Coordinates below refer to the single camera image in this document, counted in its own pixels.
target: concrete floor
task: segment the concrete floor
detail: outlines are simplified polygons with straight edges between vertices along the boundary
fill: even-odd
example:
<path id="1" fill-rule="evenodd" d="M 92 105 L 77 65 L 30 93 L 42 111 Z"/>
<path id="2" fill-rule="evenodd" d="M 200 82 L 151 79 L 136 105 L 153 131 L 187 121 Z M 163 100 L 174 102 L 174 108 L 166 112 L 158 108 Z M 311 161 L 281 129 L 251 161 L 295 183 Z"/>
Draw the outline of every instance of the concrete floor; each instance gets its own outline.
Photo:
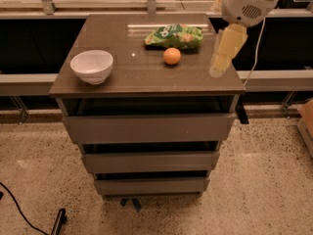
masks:
<path id="1" fill-rule="evenodd" d="M 28 220 L 47 233 L 59 208 L 61 234 L 214 235 L 313 234 L 313 163 L 297 117 L 237 120 L 221 147 L 201 197 L 140 198 L 142 209 L 103 200 L 65 128 L 48 117 L 0 124 L 0 180 Z M 40 234 L 22 219 L 5 193 L 0 234 Z"/>

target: countertop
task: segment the countertop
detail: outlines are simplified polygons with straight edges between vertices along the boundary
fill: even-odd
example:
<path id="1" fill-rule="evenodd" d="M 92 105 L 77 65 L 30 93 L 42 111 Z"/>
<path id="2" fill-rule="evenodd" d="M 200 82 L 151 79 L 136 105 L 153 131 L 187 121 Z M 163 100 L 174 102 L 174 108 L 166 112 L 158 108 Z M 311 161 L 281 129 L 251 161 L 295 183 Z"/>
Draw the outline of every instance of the countertop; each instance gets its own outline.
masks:
<path id="1" fill-rule="evenodd" d="M 175 67 L 163 61 L 163 50 L 147 49 L 145 37 L 161 25 L 188 24 L 203 31 L 201 47 L 183 52 Z M 219 78 L 208 69 L 213 53 L 215 31 L 206 14 L 90 15 L 63 64 L 50 95 L 52 97 L 125 97 L 149 95 L 229 95 L 243 94 L 245 88 L 230 67 Z M 70 60 L 92 49 L 113 55 L 113 69 L 100 85 L 89 85 L 75 76 Z"/>

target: dresser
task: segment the dresser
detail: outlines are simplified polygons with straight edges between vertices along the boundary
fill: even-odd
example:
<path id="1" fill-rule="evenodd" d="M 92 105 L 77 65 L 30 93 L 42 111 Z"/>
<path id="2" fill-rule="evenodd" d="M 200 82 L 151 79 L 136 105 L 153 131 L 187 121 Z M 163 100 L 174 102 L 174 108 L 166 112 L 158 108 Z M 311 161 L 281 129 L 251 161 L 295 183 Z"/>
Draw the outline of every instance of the dresser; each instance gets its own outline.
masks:
<path id="1" fill-rule="evenodd" d="M 196 51 L 183 51 L 178 65 L 145 37 L 162 25 L 202 28 Z M 64 115 L 71 141 L 104 198 L 201 194 L 219 159 L 219 148 L 245 93 L 235 69 L 209 75 L 215 32 L 205 14 L 90 15 L 63 64 L 50 96 Z M 89 85 L 70 69 L 87 50 L 113 55 L 110 77 Z"/>

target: gray drawer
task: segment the gray drawer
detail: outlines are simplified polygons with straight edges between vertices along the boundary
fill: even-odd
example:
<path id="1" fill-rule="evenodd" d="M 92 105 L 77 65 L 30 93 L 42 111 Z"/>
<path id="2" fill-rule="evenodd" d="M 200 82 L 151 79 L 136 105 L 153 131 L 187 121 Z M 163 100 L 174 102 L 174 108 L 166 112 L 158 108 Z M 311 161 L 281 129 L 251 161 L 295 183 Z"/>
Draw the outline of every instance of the gray drawer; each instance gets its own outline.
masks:
<path id="1" fill-rule="evenodd" d="M 65 117 L 73 143 L 141 143 L 226 140 L 235 114 Z"/>
<path id="2" fill-rule="evenodd" d="M 103 196 L 148 194 L 191 194 L 206 190 L 208 178 L 166 178 L 135 180 L 95 180 L 95 187 Z"/>
<path id="3" fill-rule="evenodd" d="M 156 152 L 88 154 L 82 160 L 89 173 L 207 170 L 217 164 L 219 152 Z"/>

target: bowl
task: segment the bowl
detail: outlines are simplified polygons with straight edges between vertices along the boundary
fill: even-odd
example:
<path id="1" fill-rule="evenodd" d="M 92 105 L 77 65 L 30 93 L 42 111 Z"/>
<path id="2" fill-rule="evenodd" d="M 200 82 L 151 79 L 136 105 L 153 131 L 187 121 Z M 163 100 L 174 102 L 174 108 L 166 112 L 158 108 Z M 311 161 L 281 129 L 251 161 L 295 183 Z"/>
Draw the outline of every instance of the bowl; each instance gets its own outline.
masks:
<path id="1" fill-rule="evenodd" d="M 82 52 L 70 61 L 74 73 L 90 84 L 103 83 L 111 74 L 112 64 L 113 56 L 102 50 Z"/>

